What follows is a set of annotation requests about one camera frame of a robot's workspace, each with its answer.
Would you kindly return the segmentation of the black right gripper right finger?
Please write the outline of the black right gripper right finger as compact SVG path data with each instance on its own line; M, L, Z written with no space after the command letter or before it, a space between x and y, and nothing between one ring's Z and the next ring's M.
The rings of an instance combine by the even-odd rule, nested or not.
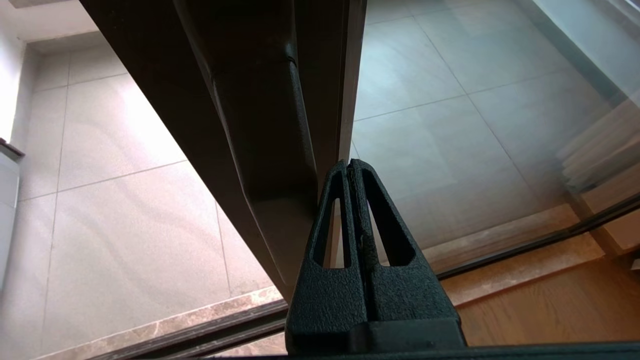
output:
M366 322L353 349L462 349L461 319L374 168L349 164Z

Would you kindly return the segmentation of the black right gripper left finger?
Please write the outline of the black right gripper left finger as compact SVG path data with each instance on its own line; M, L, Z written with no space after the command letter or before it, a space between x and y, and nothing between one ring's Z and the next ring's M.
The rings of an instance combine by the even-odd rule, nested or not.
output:
M343 268L323 266L335 200L340 205ZM345 161L328 173L285 324L290 352L347 352L352 328L368 319Z

